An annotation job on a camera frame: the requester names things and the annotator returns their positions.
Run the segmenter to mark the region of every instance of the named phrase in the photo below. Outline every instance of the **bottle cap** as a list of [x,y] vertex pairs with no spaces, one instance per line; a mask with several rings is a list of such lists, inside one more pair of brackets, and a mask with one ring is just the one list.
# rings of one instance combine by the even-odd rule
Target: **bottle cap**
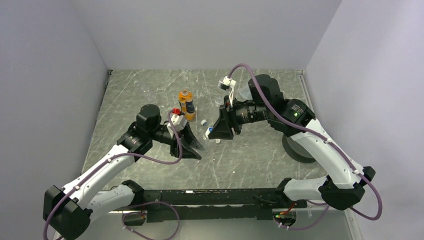
[[189,90],[187,89],[187,88],[184,88],[182,91],[181,91],[181,94],[183,95],[183,96],[187,96],[188,94],[189,94]]

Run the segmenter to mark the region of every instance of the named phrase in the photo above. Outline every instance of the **robotic arm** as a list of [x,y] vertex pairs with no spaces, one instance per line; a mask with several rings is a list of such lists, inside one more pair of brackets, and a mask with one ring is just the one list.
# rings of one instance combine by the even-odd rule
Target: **robotic arm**
[[153,146],[153,140],[169,145],[170,154],[174,157],[180,156],[180,150],[182,154],[174,162],[148,156],[144,158],[163,164],[176,164],[181,158],[200,160],[202,157],[191,146],[202,146],[193,135],[187,119],[174,109],[170,120],[179,139],[169,122],[160,124],[161,115],[156,105],[144,105],[136,121],[100,161],[62,188],[53,185],[45,192],[43,219],[66,240],[73,240],[98,217],[132,203],[144,203],[144,189],[132,180],[124,181],[105,193],[98,192],[122,170],[135,163],[139,155],[147,153]]
[[[237,135],[241,133],[243,124],[266,120],[272,128],[305,148],[328,173],[328,176],[316,179],[284,179],[277,187],[277,191],[283,197],[288,198],[288,201],[324,200],[338,210],[345,210],[358,203],[365,193],[363,187],[366,185],[359,174],[371,181],[376,173],[374,169],[370,166],[362,167],[343,152],[350,161],[348,164],[341,153],[332,146],[338,147],[312,110],[301,100],[285,99],[276,79],[262,74],[256,76],[256,80],[261,93],[286,123],[270,110],[260,96],[254,81],[250,79],[248,86],[252,100],[240,102],[230,99],[228,95],[225,96],[224,104],[219,108],[219,118],[208,137],[232,140],[234,133]],[[219,87],[227,90],[234,84],[232,79],[226,77],[220,82]]]

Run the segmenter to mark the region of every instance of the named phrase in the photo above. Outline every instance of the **red cap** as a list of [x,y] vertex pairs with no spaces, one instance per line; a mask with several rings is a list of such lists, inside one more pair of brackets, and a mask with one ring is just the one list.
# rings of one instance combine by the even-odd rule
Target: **red cap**
[[181,114],[181,110],[180,110],[179,108],[173,108],[173,109],[172,109],[172,113],[173,113],[173,114],[180,115],[180,114]]

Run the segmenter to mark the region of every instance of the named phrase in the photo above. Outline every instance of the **cable clip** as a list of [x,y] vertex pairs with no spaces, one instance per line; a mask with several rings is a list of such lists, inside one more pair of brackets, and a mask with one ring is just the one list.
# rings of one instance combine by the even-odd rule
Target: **cable clip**
[[327,138],[327,140],[324,141],[325,144],[332,143],[332,142],[333,140],[331,139],[331,137]]

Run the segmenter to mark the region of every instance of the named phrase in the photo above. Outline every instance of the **label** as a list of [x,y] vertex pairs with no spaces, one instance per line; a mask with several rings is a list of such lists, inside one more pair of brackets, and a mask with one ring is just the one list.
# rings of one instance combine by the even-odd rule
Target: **label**
[[193,101],[185,101],[185,107],[187,108],[187,113],[195,113],[195,104],[193,103]]
[[297,104],[293,105],[291,107],[291,109],[294,111],[294,114],[293,115],[296,118],[300,117],[304,113],[304,110],[299,105],[297,105]]

